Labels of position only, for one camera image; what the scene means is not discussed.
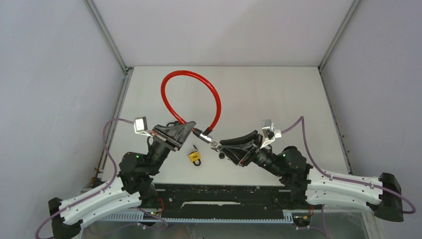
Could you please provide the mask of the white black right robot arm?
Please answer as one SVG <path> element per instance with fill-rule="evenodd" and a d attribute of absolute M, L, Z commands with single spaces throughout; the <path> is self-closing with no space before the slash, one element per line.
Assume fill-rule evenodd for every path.
<path fill-rule="evenodd" d="M 275 154 L 271 143 L 281 136 L 279 130 L 265 129 L 262 134 L 255 130 L 246 136 L 221 140 L 218 151 L 238 166 L 254 163 L 278 177 L 291 191 L 289 200 L 295 208 L 336 205 L 372 211 L 374 216 L 390 222 L 404 221 L 401 187 L 393 174 L 338 174 L 307 163 L 295 146 Z"/>

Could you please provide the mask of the yellow padlock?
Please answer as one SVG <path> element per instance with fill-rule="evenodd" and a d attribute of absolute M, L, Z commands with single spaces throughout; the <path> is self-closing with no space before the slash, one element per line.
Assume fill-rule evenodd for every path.
<path fill-rule="evenodd" d="M 199 167 L 202 164 L 201 155 L 195 145 L 193 145 L 193 149 L 194 150 L 188 154 L 188 158 L 196 167 Z"/>

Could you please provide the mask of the red cable lock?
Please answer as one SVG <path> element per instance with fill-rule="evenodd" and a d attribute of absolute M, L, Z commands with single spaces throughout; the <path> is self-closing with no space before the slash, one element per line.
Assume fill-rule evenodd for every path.
<path fill-rule="evenodd" d="M 217 126 L 221 113 L 221 98 L 204 76 L 189 70 L 175 70 L 168 73 L 160 84 L 160 96 L 168 112 L 179 123 L 189 120 L 205 120 L 204 127 L 195 126 L 192 134 L 211 144 L 211 133 Z"/>

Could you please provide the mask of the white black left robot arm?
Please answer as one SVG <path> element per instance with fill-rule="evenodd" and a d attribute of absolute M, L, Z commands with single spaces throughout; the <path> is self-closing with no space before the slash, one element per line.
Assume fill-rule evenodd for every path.
<path fill-rule="evenodd" d="M 128 152 L 120 163 L 112 160 L 111 179 L 81 195 L 49 200 L 53 238 L 71 239 L 83 228 L 110 214 L 141 204 L 148 208 L 154 206 L 158 194 L 152 176 L 159 173 L 170 152 L 181 149 L 196 126 L 196 122 L 190 121 L 176 126 L 158 124 L 148 129 L 145 117 L 125 120 L 125 123 L 133 125 L 136 134 L 153 140 L 147 144 L 148 152 Z"/>

